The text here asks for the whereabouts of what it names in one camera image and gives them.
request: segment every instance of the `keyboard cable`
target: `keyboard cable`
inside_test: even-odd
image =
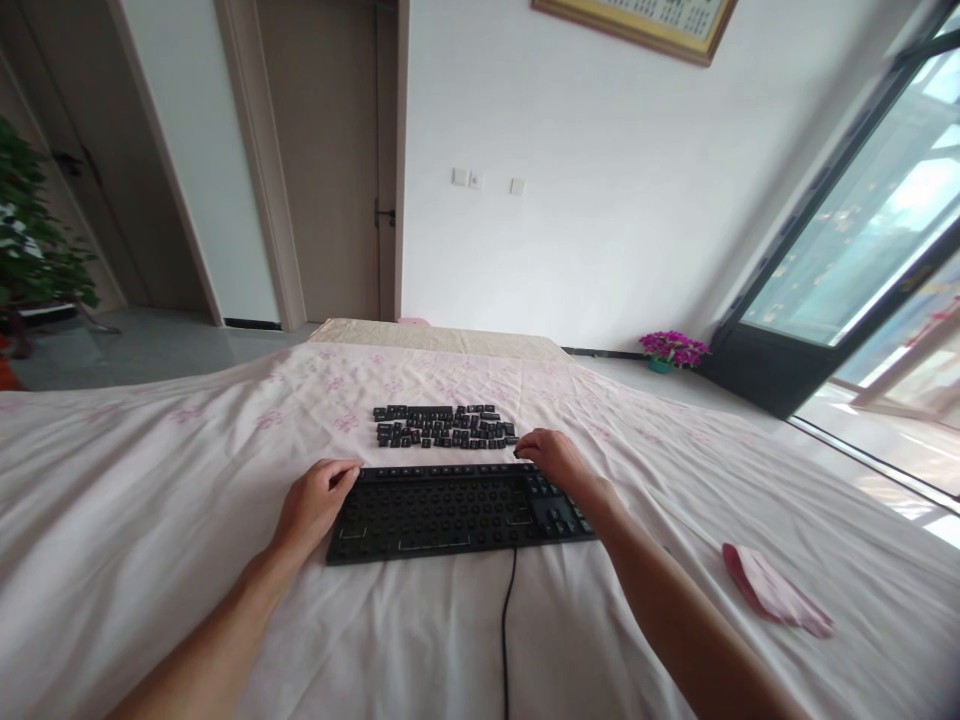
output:
[[[503,615],[500,617],[500,647],[503,651],[503,720],[510,720],[510,679],[507,676],[507,606],[510,593],[513,592],[513,578],[517,574],[517,546],[513,546],[513,569],[510,571],[510,585],[507,597],[503,600]]]

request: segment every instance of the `flower pot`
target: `flower pot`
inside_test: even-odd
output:
[[[650,369],[654,372],[668,373],[673,370],[673,363],[661,360],[660,358],[650,358]]]

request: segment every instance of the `floor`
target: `floor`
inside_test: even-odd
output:
[[[308,323],[293,333],[212,326],[193,313],[124,308],[97,320],[117,327],[110,335],[79,318],[30,335],[33,356],[11,366],[28,390],[139,385],[226,370],[306,340]]]
[[[636,390],[679,400],[690,405],[739,415],[778,440],[803,452],[837,476],[874,500],[899,513],[911,523],[934,533],[960,548],[960,518],[939,505],[907,490],[888,478],[861,465],[829,445],[771,417],[750,403],[731,395],[699,375],[674,371],[668,375],[651,372],[642,362],[576,356],[575,359],[601,375]]]
[[[317,327],[307,325],[295,333],[216,328],[189,313],[144,308],[104,313],[98,319],[120,328],[122,334],[106,335],[76,319],[34,333],[33,357],[12,361],[21,382],[31,390],[65,390],[200,375],[301,343]],[[739,415],[815,459],[839,481],[852,483],[910,522],[960,548],[957,516],[698,375],[680,371],[659,375],[635,360],[582,356],[576,360],[637,390]]]
[[[797,415],[948,495],[960,495],[960,432],[850,407],[856,393],[827,383]]]

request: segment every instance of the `person's left hand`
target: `person's left hand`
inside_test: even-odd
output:
[[[268,550],[305,562],[333,527],[361,465],[360,460],[323,459],[307,470],[283,501]]]

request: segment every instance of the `picture frame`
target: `picture frame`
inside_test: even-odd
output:
[[[532,0],[534,10],[709,67],[737,0]]]

